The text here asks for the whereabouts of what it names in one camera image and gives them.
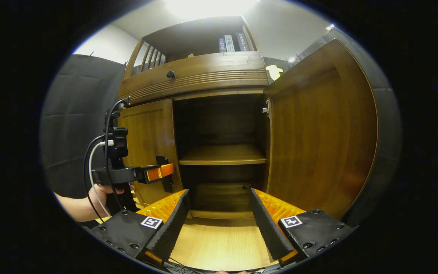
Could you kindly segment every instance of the gray curtain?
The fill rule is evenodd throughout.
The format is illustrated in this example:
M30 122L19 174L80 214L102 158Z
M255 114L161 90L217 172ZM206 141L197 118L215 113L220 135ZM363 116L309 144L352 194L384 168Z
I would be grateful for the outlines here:
M82 164L89 142L101 135L104 115L118 99L125 67L73 54L50 85L40 122L40 151L48 187L61 196L84 198ZM102 150L93 167L104 165ZM87 176L87 189L90 187Z

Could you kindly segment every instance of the open cabinet door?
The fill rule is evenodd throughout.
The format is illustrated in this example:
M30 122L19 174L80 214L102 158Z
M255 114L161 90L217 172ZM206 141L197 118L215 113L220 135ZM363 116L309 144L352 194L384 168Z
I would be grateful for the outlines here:
M173 191L182 190L179 162L173 132L172 99L125 109L118 118L119 126L128 128L128 156L123 158L126 166L155 165L156 156L165 156L173 163ZM135 193L143 206L150 205L170 195L161 182L149 185L133 182Z
M267 193L340 218L362 191L377 146L375 101L359 64L333 40L264 92L271 123Z

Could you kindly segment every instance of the orange gripper pad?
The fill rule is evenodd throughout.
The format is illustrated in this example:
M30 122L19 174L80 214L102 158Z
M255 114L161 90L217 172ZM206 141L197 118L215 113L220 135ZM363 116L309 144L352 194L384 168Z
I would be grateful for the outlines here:
M148 169L146 171L146 176L148 176L149 181L153 181L156 179L161 179L167 175L170 175L174 172L173 164L167 164L160 166L158 168Z
M273 219L280 231L281 228L278 225L278 221L280 219L305 212L305 210L290 205L289 203L282 201L274 196L271 196L270 194L266 194L263 191L259 191L257 189L254 189L254 191L256 191L256 194L258 195L263 205L266 207L266 210L270 214L270 217Z
M156 201L153 204L137 211L136 213L162 219L163 223L165 223L167 222L168 218L175 209L175 206L179 202L180 197L182 196L182 194L184 194L185 191L186 189L171 194L161 199L160 201Z

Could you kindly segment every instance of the black cable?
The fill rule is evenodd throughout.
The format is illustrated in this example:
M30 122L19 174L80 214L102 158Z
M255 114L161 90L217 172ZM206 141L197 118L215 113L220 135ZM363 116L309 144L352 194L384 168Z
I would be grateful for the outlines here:
M192 271L192 274L194 274L194 273L198 273L197 271L200 271L200 270L198 270L198 269L192 269L192 268L190 268L190 267L188 267L188 266L185 266L185 265L181 264L179 261L175 260L175 259L172 258L172 257L169 257L169 258L172 259L172 260L174 260L174 261L176 261L177 263L179 263L179 265L183 266L182 269L183 269L184 267L190 269L190 270Z
M92 144L94 142L96 142L97 140L101 139L102 137L104 137L104 135L98 136L98 137L94 138L94 140L90 141L89 146L87 146L86 153L84 154L84 163L83 163L83 169L82 170L84 171L84 188L86 190L87 199L89 200L89 203L92 206L92 209L94 210L94 212L96 212L96 214L99 217L99 219L101 219L101 222L104 222L102 220L102 218L101 218L101 215L99 215L99 213L97 213L96 207L94 207L94 204L90 200L89 190L87 190L87 185L86 185L86 159L87 159L87 154L89 153L89 149L92 146Z
M261 274L266 274L266 273L271 272L271 271L278 271L278 270L280 270L280 268L281 268L281 267L278 267L278 268L275 268L275 269L270 269L270 270L268 270L268 271L264 271L264 272L262 272Z
M109 121L111 120L111 114L113 113L113 109L123 102L123 99L116 102L116 104L111 107L109 110L108 116L106 117L106 134L104 135L104 161L106 161L106 173L109 177L109 182L111 182L111 189L113 190L114 198L118 202L119 208L123 210L123 206L119 202L118 194L116 193L116 189L113 185L113 180L111 179L111 174L109 173L109 164L108 164L108 134L109 134Z

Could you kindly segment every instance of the book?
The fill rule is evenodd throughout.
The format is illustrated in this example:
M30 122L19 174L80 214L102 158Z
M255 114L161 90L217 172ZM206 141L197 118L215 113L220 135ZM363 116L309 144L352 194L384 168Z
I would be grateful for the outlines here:
M224 40L224 37L219 37L219 52L226 51L226 40Z
M238 37L238 43L240 44L241 51L249 51L248 42L246 41L244 33L237 32L236 36Z
M226 40L227 52L234 52L233 37L231 35L224 35L224 39Z

